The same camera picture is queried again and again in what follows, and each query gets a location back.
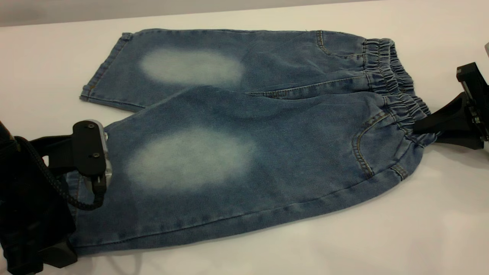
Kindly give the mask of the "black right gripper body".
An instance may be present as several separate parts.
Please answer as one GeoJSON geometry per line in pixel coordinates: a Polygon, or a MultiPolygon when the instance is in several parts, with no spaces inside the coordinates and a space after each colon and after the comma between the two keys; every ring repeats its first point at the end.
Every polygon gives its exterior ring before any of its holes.
{"type": "Polygon", "coordinates": [[[488,141],[488,84],[475,62],[458,67],[456,77],[467,97],[472,124],[488,141]]]}

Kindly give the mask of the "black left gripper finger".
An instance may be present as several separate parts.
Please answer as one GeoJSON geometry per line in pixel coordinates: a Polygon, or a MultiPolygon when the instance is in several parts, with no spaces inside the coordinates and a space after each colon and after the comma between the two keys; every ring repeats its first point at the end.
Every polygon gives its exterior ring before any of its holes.
{"type": "Polygon", "coordinates": [[[44,264],[56,268],[64,268],[78,261],[78,254],[68,238],[63,238],[52,245],[40,249],[38,253],[44,264]]]}

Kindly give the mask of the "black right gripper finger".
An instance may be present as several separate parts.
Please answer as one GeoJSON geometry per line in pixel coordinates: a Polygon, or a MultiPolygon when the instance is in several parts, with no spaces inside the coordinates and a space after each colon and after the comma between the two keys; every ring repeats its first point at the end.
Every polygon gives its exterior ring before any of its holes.
{"type": "Polygon", "coordinates": [[[484,148],[482,136],[475,132],[443,132],[437,137],[436,143],[462,146],[472,150],[484,148]]]}
{"type": "Polygon", "coordinates": [[[465,92],[460,93],[440,110],[414,123],[414,134],[441,132],[475,132],[468,107],[470,99],[465,92]]]}

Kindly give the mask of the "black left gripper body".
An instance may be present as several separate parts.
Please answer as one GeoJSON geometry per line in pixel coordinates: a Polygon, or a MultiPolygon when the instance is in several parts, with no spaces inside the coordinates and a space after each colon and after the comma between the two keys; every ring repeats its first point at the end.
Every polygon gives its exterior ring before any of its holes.
{"type": "Polygon", "coordinates": [[[40,273],[45,264],[39,250],[75,230],[68,205],[44,168],[22,139],[1,142],[1,246],[13,275],[40,273]]]}

